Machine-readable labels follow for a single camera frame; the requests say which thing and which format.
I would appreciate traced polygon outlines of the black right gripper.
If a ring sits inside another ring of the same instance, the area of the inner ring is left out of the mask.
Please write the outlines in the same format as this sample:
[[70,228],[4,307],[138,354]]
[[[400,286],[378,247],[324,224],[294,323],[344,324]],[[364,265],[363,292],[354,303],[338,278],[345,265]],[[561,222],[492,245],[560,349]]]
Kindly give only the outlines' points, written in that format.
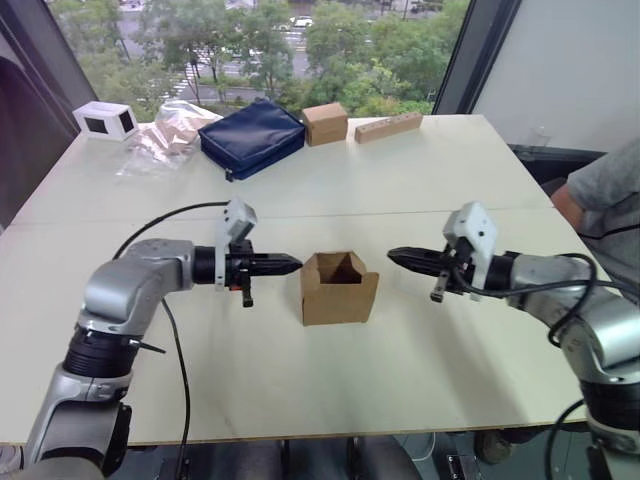
[[471,255],[473,247],[465,238],[454,246],[447,245],[443,252],[419,247],[397,247],[388,251],[388,258],[400,267],[421,275],[436,275],[436,284],[430,299],[442,303],[446,293],[463,295],[466,284],[471,284],[475,266]]

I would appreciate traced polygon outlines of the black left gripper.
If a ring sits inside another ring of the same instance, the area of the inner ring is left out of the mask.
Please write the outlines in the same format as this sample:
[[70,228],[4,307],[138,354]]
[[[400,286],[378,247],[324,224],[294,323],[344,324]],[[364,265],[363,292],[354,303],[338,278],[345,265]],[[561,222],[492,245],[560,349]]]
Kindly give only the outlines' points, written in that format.
[[[285,253],[265,253],[260,263],[266,265],[261,269],[261,276],[284,276],[301,268],[302,262]],[[242,240],[229,245],[225,256],[224,287],[229,291],[239,291],[242,306],[251,308],[254,300],[251,293],[252,268],[255,264],[255,252],[250,240]]]

